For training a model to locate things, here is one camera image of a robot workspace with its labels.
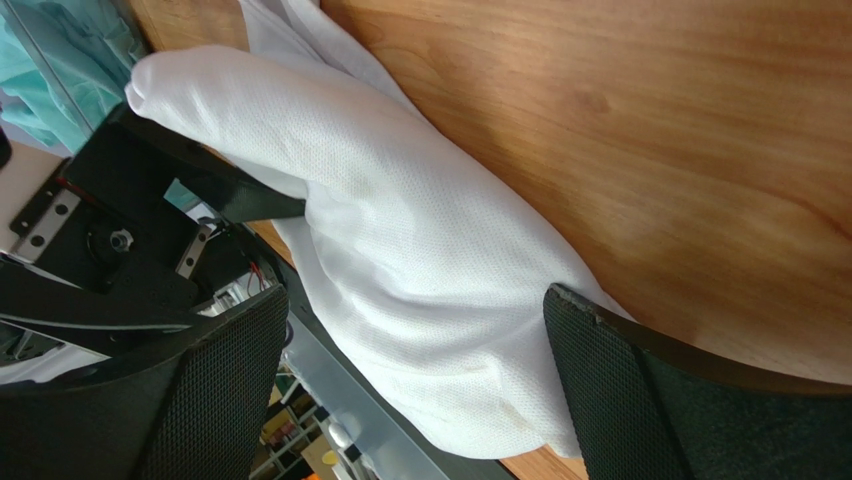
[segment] wire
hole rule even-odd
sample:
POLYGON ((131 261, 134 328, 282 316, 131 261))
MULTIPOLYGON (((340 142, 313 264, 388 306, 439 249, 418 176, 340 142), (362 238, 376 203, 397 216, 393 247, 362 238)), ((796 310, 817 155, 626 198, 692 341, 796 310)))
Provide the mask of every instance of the wire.
POLYGON ((246 293, 249 294, 250 297, 253 297, 254 294, 251 293, 251 279, 254 278, 254 271, 249 274, 248 282, 246 282, 246 293))
POLYGON ((287 321, 285 318, 284 321, 287 323, 287 333, 284 335, 284 347, 287 348, 290 346, 290 343, 293 341, 293 336, 295 332, 293 331, 293 324, 287 321))
POLYGON ((267 282, 263 277, 263 272, 260 270, 260 267, 258 267, 254 262, 249 263, 249 266, 251 267, 251 271, 257 276, 257 282, 259 284, 258 288, 260 291, 266 290, 267 282))

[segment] white towel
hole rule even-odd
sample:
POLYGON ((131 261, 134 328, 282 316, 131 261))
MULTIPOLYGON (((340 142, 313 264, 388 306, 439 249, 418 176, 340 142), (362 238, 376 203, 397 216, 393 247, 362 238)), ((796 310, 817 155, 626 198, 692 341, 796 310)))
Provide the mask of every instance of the white towel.
POLYGON ((562 236, 429 125, 316 4, 242 4, 256 55, 152 55, 127 87, 133 110, 307 199, 304 218, 274 223, 317 317, 435 446, 578 456, 544 293, 560 282, 621 310, 562 236))

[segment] teal fabric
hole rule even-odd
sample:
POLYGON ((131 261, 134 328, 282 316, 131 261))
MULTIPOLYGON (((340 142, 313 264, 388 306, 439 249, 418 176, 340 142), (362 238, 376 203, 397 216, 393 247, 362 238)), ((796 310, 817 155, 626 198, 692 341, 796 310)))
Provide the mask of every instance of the teal fabric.
POLYGON ((7 23, 11 19, 0 20, 0 88, 23 100, 5 108, 2 118, 47 146, 61 142, 76 152, 124 100, 130 69, 144 47, 108 0, 10 3, 49 67, 30 58, 7 23), (47 80, 53 78, 51 70, 64 91, 56 80, 47 80), (75 105, 85 124, 74 114, 75 105))

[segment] metal plate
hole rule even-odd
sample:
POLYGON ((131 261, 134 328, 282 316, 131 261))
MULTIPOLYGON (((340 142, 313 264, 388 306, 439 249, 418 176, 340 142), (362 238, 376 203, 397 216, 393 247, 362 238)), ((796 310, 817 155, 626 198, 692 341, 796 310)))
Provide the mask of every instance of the metal plate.
POLYGON ((65 189, 53 196, 55 198, 41 220, 12 249, 14 258, 25 263, 35 263, 80 204, 80 197, 65 189))
POLYGON ((195 238, 189 244, 189 247, 186 248, 183 256, 180 257, 180 263, 178 263, 177 269, 175 269, 178 275, 183 278, 189 278, 192 275, 192 271, 198 265, 198 259, 201 257, 201 252, 204 251, 204 246, 207 245, 207 240, 210 239, 211 233, 213 233, 213 229, 207 225, 198 226, 195 238))

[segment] wooden surface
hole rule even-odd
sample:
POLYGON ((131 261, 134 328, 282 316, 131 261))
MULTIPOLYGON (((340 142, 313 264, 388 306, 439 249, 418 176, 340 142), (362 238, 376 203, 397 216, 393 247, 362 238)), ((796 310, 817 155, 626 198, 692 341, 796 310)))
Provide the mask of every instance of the wooden surface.
MULTIPOLYGON (((246 47, 235 0, 131 3, 157 48, 246 47)), ((852 3, 323 8, 639 321, 852 383, 852 3)), ((506 461, 530 479, 558 463, 546 451, 506 461)))

